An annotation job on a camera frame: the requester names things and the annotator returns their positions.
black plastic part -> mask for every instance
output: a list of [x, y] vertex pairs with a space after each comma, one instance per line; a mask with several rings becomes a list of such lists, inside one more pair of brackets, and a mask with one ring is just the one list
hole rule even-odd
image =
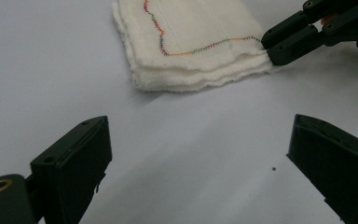
[[319, 48], [322, 44], [318, 29], [311, 25], [267, 50], [267, 53], [273, 64], [285, 65]]
[[111, 160], [107, 117], [78, 124], [34, 159], [34, 184], [46, 222], [78, 223]]
[[39, 221], [43, 217], [43, 202], [39, 200], [38, 194], [39, 190], [36, 187], [34, 182], [34, 177], [32, 175], [28, 176], [25, 179], [27, 185], [28, 198], [31, 201], [31, 206], [34, 214], [34, 220]]
[[299, 11], [275, 27], [269, 29], [261, 39], [261, 43], [263, 44], [264, 49], [270, 49], [306, 26], [308, 26], [307, 16], [304, 12]]
[[288, 158], [347, 224], [358, 224], [358, 138], [296, 115]]
[[35, 224], [25, 180], [21, 175], [0, 176], [0, 224]]
[[[321, 32], [307, 27], [331, 13], [339, 14]], [[319, 48], [355, 41], [358, 47], [358, 0], [309, 0], [303, 11], [268, 30], [261, 43], [275, 65], [286, 65]]]

white cloth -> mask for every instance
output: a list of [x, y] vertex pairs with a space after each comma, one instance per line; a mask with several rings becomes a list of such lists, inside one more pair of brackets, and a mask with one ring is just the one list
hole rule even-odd
[[198, 91], [272, 67], [241, 0], [117, 0], [113, 14], [142, 91]]

stacked fabric layers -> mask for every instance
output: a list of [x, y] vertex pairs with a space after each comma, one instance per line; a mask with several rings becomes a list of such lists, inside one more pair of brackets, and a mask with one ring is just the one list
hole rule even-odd
[[142, 91], [198, 91], [272, 67], [241, 0], [118, 0], [113, 12]]

white table surface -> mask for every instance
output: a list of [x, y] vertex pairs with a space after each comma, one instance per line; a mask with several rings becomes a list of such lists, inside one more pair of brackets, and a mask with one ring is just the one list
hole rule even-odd
[[[111, 1], [0, 0], [0, 175], [29, 175], [62, 135], [107, 115], [114, 158], [81, 223], [341, 223], [285, 154], [295, 114], [358, 137], [353, 43], [222, 88], [143, 93]], [[244, 2], [265, 28], [303, 4]]]

stitched seam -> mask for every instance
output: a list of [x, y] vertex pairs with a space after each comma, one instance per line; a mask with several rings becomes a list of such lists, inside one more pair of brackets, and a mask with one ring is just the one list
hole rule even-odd
[[196, 54], [196, 53], [201, 53], [205, 50], [208, 50], [208, 49], [213, 49], [219, 45], [222, 45], [224, 43], [227, 43], [227, 42], [230, 42], [230, 41], [248, 41], [248, 40], [255, 40], [255, 41], [258, 41], [260, 42], [259, 39], [257, 39], [256, 37], [250, 35], [250, 36], [246, 36], [246, 37], [234, 37], [234, 38], [226, 38], [226, 39], [223, 39], [223, 40], [220, 40], [218, 42], [215, 42], [215, 43], [212, 43], [206, 47], [201, 47], [201, 48], [198, 48], [198, 49], [193, 49], [191, 51], [188, 51], [188, 52], [176, 52], [176, 53], [169, 53], [165, 48], [164, 48], [164, 34], [165, 34], [165, 31], [161, 28], [161, 26], [159, 25], [158, 21], [157, 21], [157, 17], [155, 14], [153, 14], [152, 12], [149, 11], [149, 1], [150, 0], [145, 0], [144, 2], [144, 10], [147, 14], [150, 15], [151, 17], [151, 20], [152, 22], [155, 24], [155, 27], [156, 29], [158, 30], [159, 32], [159, 43], [158, 43], [158, 46], [159, 46], [159, 49], [161, 51], [161, 53], [164, 55], [164, 56], [189, 56], [189, 55], [192, 55], [192, 54]]

